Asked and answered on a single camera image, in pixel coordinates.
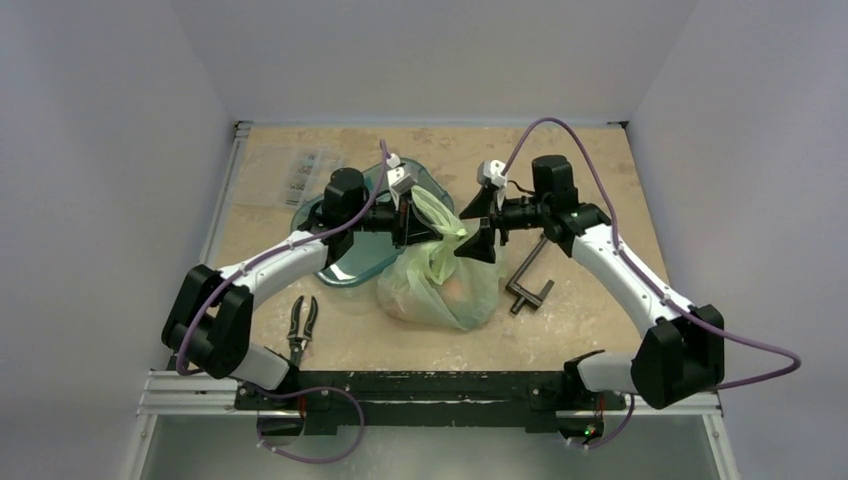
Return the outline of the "teal plastic bin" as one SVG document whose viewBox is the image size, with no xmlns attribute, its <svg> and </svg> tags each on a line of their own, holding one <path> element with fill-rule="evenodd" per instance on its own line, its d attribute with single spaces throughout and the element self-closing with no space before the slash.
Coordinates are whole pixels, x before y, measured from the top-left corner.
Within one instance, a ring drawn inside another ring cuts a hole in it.
<svg viewBox="0 0 848 480">
<path fill-rule="evenodd" d="M 434 194 L 453 211 L 449 194 L 420 163 L 402 158 L 417 173 L 417 184 Z M 378 163 L 361 172 L 343 167 L 333 171 L 323 192 L 304 207 L 304 215 L 295 215 L 294 233 L 305 232 L 328 236 L 319 244 L 328 248 L 326 268 L 316 275 L 334 287 L 357 286 L 393 263 L 405 247 L 393 246 L 388 233 L 360 230 L 360 221 L 375 203 L 392 201 L 386 173 L 388 167 Z"/>
</svg>

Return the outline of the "light green plastic bag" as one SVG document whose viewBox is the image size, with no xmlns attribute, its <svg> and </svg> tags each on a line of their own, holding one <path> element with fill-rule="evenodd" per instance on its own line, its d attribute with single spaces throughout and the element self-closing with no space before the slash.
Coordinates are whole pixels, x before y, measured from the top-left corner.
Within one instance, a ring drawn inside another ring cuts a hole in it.
<svg viewBox="0 0 848 480">
<path fill-rule="evenodd" d="M 454 250 L 477 228 L 422 187 L 412 188 L 412 199 L 442 239 L 407 247 L 384 269 L 377 279 L 378 303 L 406 322 L 463 331 L 480 327 L 498 306 L 505 253 L 498 247 L 493 264 L 456 256 Z"/>
</svg>

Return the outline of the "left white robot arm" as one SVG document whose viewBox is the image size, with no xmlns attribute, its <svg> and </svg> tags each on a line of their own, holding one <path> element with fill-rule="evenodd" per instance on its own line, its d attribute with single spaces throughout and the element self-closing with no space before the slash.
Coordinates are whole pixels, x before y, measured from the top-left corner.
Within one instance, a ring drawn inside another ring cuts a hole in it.
<svg viewBox="0 0 848 480">
<path fill-rule="evenodd" d="M 221 269 L 193 267 L 161 335 L 176 355 L 177 372 L 246 381 L 272 408 L 292 405 L 296 361 L 251 342 L 254 311 L 300 278 L 334 265 L 365 232 L 388 234 L 396 247 L 441 239 L 414 204 L 416 183 L 405 162 L 383 172 L 373 188 L 363 172 L 338 169 L 307 219 L 276 246 Z"/>
</svg>

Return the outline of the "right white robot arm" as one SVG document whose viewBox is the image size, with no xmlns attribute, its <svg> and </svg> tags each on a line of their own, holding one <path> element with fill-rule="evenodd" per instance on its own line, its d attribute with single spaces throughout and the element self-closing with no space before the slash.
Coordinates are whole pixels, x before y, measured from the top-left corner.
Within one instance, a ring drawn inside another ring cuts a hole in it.
<svg viewBox="0 0 848 480">
<path fill-rule="evenodd" d="M 511 230 L 539 228 L 564 254 L 592 273 L 623 308 L 641 337 L 632 356 L 596 350 L 565 363 L 564 399 L 584 407 L 600 392 L 637 394 L 662 409 L 720 384 L 725 374 L 724 319 L 712 305 L 695 306 L 672 290 L 619 240 L 609 216 L 578 198 L 571 164 L 562 155 L 532 162 L 531 195 L 509 199 L 501 161 L 483 162 L 481 188 L 461 212 L 477 232 L 454 251 L 485 263 Z"/>
</svg>

